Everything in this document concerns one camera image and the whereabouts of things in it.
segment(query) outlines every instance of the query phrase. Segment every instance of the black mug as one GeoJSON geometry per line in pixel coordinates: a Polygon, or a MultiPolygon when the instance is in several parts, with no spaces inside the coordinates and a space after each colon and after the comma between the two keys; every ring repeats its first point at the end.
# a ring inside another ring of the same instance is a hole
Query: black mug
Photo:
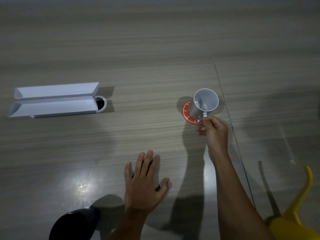
{"type": "Polygon", "coordinates": [[[100,212],[90,206],[60,217],[53,225],[49,240],[90,240],[100,220],[100,212]]]}

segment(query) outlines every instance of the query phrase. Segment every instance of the yellow object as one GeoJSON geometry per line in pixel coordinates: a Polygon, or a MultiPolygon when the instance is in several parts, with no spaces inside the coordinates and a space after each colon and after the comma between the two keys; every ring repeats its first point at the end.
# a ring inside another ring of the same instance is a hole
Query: yellow object
{"type": "Polygon", "coordinates": [[[320,234],[314,230],[303,226],[299,220],[297,211],[306,197],[313,182],[313,175],[310,167],[304,166],[307,182],[299,192],[296,199],[291,203],[283,216],[275,218],[269,229],[276,240],[320,240],[320,234]]]}

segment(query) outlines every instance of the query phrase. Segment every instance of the mug rim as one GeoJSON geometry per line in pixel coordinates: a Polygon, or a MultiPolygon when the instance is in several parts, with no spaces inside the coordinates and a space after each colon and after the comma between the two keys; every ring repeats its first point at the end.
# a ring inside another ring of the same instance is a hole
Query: mug rim
{"type": "Polygon", "coordinates": [[[205,112],[211,112],[211,111],[214,111],[214,110],[218,107],[218,105],[219,105],[219,96],[216,94],[215,91],[213,91],[213,90],[211,90],[211,89],[209,89],[209,88],[200,88],[198,91],[196,91],[196,92],[194,93],[194,95],[193,95],[193,102],[194,102],[195,106],[196,106],[198,109],[200,109],[200,110],[202,110],[202,111],[205,111],[205,112]],[[204,109],[200,109],[200,108],[198,107],[198,105],[197,105],[196,102],[195,102],[195,96],[196,96],[197,92],[199,92],[200,90],[210,90],[211,92],[213,92],[213,93],[215,94],[215,96],[217,97],[218,103],[217,103],[217,106],[216,106],[214,109],[212,109],[212,110],[204,110],[204,109]]]}

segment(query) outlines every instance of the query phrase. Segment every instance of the citrus slice coaster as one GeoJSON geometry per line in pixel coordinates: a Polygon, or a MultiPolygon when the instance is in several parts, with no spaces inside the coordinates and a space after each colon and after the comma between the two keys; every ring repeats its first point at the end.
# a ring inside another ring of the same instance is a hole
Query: citrus slice coaster
{"type": "Polygon", "coordinates": [[[188,113],[188,109],[189,109],[189,104],[190,101],[187,101],[183,106],[182,106],[182,116],[183,118],[188,121],[190,124],[196,125],[198,120],[195,120],[194,118],[190,117],[189,113],[188,113]]]}

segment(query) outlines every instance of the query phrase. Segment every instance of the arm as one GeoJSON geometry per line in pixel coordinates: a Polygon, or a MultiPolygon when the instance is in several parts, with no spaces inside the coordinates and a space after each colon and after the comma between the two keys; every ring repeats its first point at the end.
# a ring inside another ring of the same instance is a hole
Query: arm
{"type": "Polygon", "coordinates": [[[147,216],[163,200],[169,189],[169,179],[163,179],[164,184],[157,192],[153,188],[153,177],[160,156],[153,157],[153,151],[149,150],[145,158],[140,153],[133,178],[130,177],[131,163],[125,166],[125,216],[122,224],[114,230],[109,240],[139,240],[147,216]]]}
{"type": "Polygon", "coordinates": [[[204,117],[198,135],[207,139],[217,178],[218,221],[221,239],[274,240],[251,204],[228,154],[228,127],[213,116],[204,117]]]}

